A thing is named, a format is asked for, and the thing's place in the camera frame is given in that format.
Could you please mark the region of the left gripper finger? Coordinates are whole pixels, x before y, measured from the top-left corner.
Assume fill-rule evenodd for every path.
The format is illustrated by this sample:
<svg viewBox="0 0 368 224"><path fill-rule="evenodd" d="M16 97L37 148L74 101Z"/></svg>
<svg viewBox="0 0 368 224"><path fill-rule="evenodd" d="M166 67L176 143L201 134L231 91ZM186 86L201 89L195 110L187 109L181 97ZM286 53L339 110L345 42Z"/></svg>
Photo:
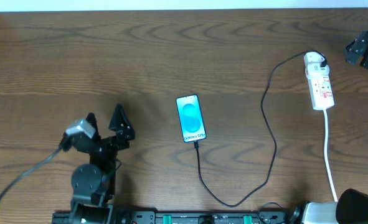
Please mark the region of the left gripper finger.
<svg viewBox="0 0 368 224"><path fill-rule="evenodd" d="M93 140L100 140L100 135L99 135L99 132L98 132L98 126L97 126L97 121L96 121L95 114L94 113L89 113L85 119L95 129L95 133L94 133L92 139Z"/></svg>
<svg viewBox="0 0 368 224"><path fill-rule="evenodd" d="M117 136L134 135L134 129L123 109L123 105L116 105L108 129L114 131Z"/></svg>

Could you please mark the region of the white power strip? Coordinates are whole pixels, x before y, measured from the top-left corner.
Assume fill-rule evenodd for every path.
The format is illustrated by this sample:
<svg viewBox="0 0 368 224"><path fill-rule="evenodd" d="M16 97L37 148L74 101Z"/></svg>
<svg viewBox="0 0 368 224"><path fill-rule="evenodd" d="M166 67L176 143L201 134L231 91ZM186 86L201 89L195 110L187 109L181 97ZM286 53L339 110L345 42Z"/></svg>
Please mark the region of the white power strip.
<svg viewBox="0 0 368 224"><path fill-rule="evenodd" d="M304 65L308 63L320 63L322 67L328 65L324 55L317 52L308 52L304 55ZM329 75L307 80L313 109L323 111L333 107L334 98Z"/></svg>

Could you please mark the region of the blue Galaxy smartphone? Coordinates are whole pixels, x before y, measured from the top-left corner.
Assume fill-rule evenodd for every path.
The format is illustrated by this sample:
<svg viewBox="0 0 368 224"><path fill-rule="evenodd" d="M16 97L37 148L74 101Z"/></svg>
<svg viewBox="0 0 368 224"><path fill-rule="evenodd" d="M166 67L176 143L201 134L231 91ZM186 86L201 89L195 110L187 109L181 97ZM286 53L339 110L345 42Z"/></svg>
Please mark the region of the blue Galaxy smartphone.
<svg viewBox="0 0 368 224"><path fill-rule="evenodd" d="M207 137L202 110L197 95L182 96L176 99L177 112L183 141L194 142Z"/></svg>

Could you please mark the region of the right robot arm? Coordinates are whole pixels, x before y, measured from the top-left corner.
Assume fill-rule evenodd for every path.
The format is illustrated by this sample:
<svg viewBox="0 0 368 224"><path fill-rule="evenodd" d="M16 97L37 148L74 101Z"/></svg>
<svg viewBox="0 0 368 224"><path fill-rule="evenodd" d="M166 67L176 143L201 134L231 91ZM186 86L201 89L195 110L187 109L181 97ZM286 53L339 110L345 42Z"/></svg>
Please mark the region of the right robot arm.
<svg viewBox="0 0 368 224"><path fill-rule="evenodd" d="M344 55L345 61L352 65L361 58L361 66L368 69L368 30L362 31L350 44L346 45ZM298 205L288 222L368 223L368 195L355 189L347 189L341 196L338 196L333 182L328 153L328 109L334 106L334 98L328 61L323 54L314 50L305 52L303 58L312 107L316 111L322 111L324 116L323 157L333 201L306 202Z"/></svg>

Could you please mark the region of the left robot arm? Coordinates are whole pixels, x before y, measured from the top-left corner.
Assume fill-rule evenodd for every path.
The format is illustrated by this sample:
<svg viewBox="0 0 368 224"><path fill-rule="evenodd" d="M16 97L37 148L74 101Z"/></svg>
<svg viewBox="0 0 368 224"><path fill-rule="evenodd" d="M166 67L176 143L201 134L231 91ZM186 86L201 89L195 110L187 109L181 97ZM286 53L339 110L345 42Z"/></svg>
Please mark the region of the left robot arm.
<svg viewBox="0 0 368 224"><path fill-rule="evenodd" d="M134 129L121 104L116 105L108 129L115 134L101 138L93 113L76 120L65 130L64 151L74 147L90 156L71 177L73 195L69 223L130 223L128 212L109 203L115 196L116 172L121 166L118 151L128 149Z"/></svg>

